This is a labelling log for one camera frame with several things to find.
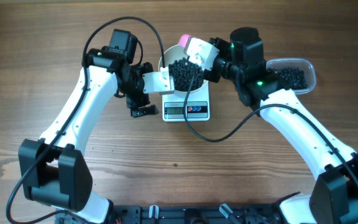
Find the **plastic container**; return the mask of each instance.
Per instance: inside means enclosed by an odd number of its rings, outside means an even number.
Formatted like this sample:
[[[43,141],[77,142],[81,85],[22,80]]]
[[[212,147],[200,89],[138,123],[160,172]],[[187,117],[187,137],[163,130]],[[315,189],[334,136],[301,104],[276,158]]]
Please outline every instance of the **plastic container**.
[[[307,88],[303,90],[294,90],[295,94],[305,94],[310,92],[316,86],[316,72],[314,71],[313,65],[306,59],[303,58],[278,58],[270,60],[266,63],[267,68],[299,68],[305,72]]]
[[[168,50],[166,50],[164,52],[165,66],[167,67],[168,65],[174,63],[175,60],[180,60],[182,58],[187,58],[187,55],[183,52],[184,49],[185,48],[180,46],[180,45],[174,45],[174,46],[170,47]],[[160,61],[158,62],[158,71],[160,71],[161,68],[162,68],[162,58],[160,58]],[[204,80],[203,85],[201,87],[199,87],[198,89],[191,91],[190,94],[196,93],[203,86],[205,86],[207,84],[208,84],[208,81]],[[183,96],[183,97],[186,97],[187,91],[175,90],[175,94]]]

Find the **wooden tabletop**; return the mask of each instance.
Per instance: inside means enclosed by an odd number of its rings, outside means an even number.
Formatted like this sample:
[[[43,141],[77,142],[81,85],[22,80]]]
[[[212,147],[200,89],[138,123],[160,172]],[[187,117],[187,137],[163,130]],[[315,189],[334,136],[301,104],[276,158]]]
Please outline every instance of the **wooden tabletop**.
[[[138,16],[159,32],[164,49],[184,33],[229,40],[239,27],[256,27],[265,59],[306,58],[316,88],[298,96],[338,139],[358,152],[358,1],[130,1],[0,5],[0,223],[20,178],[17,150],[37,140],[73,91],[90,34],[120,16]],[[137,21],[101,31],[91,47],[108,45],[114,28],[129,30],[144,46],[144,62],[157,68],[153,32]],[[211,119],[193,123],[218,138],[250,108],[227,80],[210,83]],[[161,111],[160,95],[150,95]],[[131,118],[124,99],[105,107],[86,147],[93,190],[116,205],[195,205],[274,202],[287,194],[311,193],[314,179],[299,154],[262,118],[254,117],[226,141],[198,139],[184,123],[161,115]],[[13,206],[18,220],[52,208],[24,198]]]

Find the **cable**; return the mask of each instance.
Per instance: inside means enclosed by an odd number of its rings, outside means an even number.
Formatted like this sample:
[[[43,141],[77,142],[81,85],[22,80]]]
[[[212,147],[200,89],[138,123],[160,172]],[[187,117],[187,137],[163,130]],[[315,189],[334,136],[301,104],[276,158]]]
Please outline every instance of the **cable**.
[[[36,165],[38,165],[41,161],[44,160],[45,156],[47,155],[48,151],[52,148],[52,146],[55,145],[55,143],[60,139],[60,137],[62,136],[62,134],[64,133],[64,131],[66,130],[67,126],[70,124],[70,121],[73,119],[74,115],[76,114],[76,112],[78,111],[78,108],[81,106],[81,103],[83,101],[83,99],[85,98],[86,92],[88,91],[88,69],[86,67],[86,52],[88,51],[88,46],[91,42],[91,40],[93,39],[93,37],[99,32],[101,31],[103,28],[105,28],[106,26],[117,22],[117,21],[121,21],[121,20],[126,20],[126,19],[132,19],[132,20],[136,20],[136,21],[140,21],[143,22],[144,24],[146,24],[147,26],[149,26],[155,33],[155,35],[157,36],[158,42],[160,44],[160,49],[161,49],[161,58],[162,58],[162,66],[165,68],[165,59],[164,59],[164,50],[163,50],[163,46],[162,46],[162,41],[161,38],[158,34],[158,32],[154,29],[154,27],[148,23],[147,21],[138,18],[138,17],[133,17],[133,16],[124,16],[124,17],[120,17],[117,19],[113,19],[105,24],[103,24],[101,27],[99,27],[98,29],[96,29],[92,35],[89,37],[89,39],[86,41],[86,44],[84,46],[84,51],[83,51],[83,55],[82,55],[82,66],[83,66],[83,70],[84,70],[84,87],[83,87],[83,91],[81,92],[81,96],[80,99],[78,100],[77,104],[75,105],[73,111],[70,113],[70,115],[68,116],[67,120],[65,121],[65,123],[63,124],[62,128],[58,131],[58,133],[56,134],[56,136],[52,139],[52,141],[49,143],[49,145],[41,152],[41,154],[36,158],[36,160],[34,161],[33,164],[31,164],[31,166],[26,170],[26,172],[22,175],[22,177],[19,179],[19,181],[17,182],[16,186],[13,188],[13,191],[11,193],[11,196],[9,197],[7,204],[6,204],[6,218],[8,219],[8,221],[12,224],[33,224],[33,223],[37,223],[40,222],[42,220],[45,220],[49,217],[52,217],[58,213],[66,213],[69,214],[73,217],[76,217],[75,214],[66,211],[66,210],[61,210],[64,212],[60,212],[60,211],[55,211],[52,213],[49,213],[48,215],[44,215],[36,220],[32,220],[29,222],[17,222],[12,218],[12,214],[11,214],[11,208],[12,208],[12,203],[13,200],[17,194],[17,192],[20,189],[20,186],[23,184],[23,182],[25,181],[25,179],[27,178],[27,176],[32,172],[32,170],[34,169],[34,167],[36,167]]]
[[[320,131],[320,129],[317,128],[317,126],[310,121],[309,118],[307,118],[304,114],[302,114],[301,112],[299,112],[297,109],[292,108],[291,106],[287,106],[287,105],[281,105],[281,104],[271,104],[271,105],[265,105],[265,106],[261,106],[260,108],[257,108],[256,110],[254,110],[253,112],[251,112],[250,114],[248,114],[240,123],[239,125],[237,125],[236,128],[233,129],[233,131],[231,131],[229,134],[227,134],[226,136],[224,136],[223,138],[219,138],[219,139],[209,139],[206,138],[202,135],[200,135],[199,133],[197,133],[193,127],[191,127],[189,121],[187,120],[187,116],[186,116],[186,105],[187,105],[187,100],[189,98],[190,95],[190,91],[191,91],[191,87],[193,87],[193,81],[194,81],[194,77],[195,77],[195,73],[193,73],[193,78],[191,78],[191,82],[190,82],[190,86],[189,89],[187,91],[186,94],[186,98],[185,98],[185,102],[183,104],[183,117],[185,118],[186,121],[186,125],[187,127],[190,129],[190,131],[195,134],[197,137],[201,138],[202,140],[208,141],[208,142],[221,142],[227,138],[229,138],[230,136],[232,136],[238,129],[241,128],[241,126],[247,122],[249,120],[249,118],[251,118],[253,115],[255,115],[256,113],[258,113],[259,111],[266,109],[266,108],[271,108],[271,107],[279,107],[279,108],[285,108],[291,111],[291,113],[295,113],[298,116],[300,116],[301,118],[303,118],[319,135],[320,137],[324,140],[324,142],[329,146],[329,148],[332,150],[332,152],[335,154],[335,156],[338,157],[338,159],[342,162],[342,165],[344,166],[345,170],[349,173],[351,179],[354,181],[354,183],[356,184],[356,187],[358,189],[358,179],[356,177],[356,175],[353,173],[353,171],[351,170],[351,168],[347,165],[347,162],[345,161],[345,159],[340,155],[339,151],[337,148],[335,148],[333,146],[333,144],[328,140],[328,138]]]
[[[143,46],[142,46],[142,43],[140,42],[140,40],[137,40],[137,43],[139,44],[139,47],[140,47],[140,60],[135,66],[139,67],[141,65],[142,59],[143,59]]]

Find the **black beans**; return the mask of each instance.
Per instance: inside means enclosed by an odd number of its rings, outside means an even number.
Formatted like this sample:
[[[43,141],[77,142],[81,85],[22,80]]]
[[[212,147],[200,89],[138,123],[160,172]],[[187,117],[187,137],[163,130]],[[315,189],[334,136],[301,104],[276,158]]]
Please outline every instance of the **black beans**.
[[[200,66],[187,61],[185,58],[175,60],[173,64],[168,65],[168,69],[169,75],[173,76],[175,89],[178,91],[188,91],[194,73],[196,75],[191,90],[196,90],[203,85],[203,70]]]
[[[285,80],[293,90],[303,90],[308,87],[305,72],[299,68],[273,69],[276,74]]]

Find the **kitchen scale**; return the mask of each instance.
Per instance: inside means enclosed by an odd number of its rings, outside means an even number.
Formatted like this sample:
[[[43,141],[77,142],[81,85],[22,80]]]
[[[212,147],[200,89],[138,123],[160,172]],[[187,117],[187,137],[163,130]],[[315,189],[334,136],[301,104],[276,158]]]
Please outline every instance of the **kitchen scale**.
[[[180,60],[187,55],[183,52],[184,47],[175,45],[165,51],[165,64],[168,65]],[[158,70],[163,71],[160,63]],[[183,104],[187,92],[175,90],[172,94],[162,95],[162,119],[167,122],[185,121],[183,117]],[[210,118],[209,110],[209,88],[208,81],[204,80],[203,85],[190,92],[187,100],[186,115],[188,121],[207,121]]]

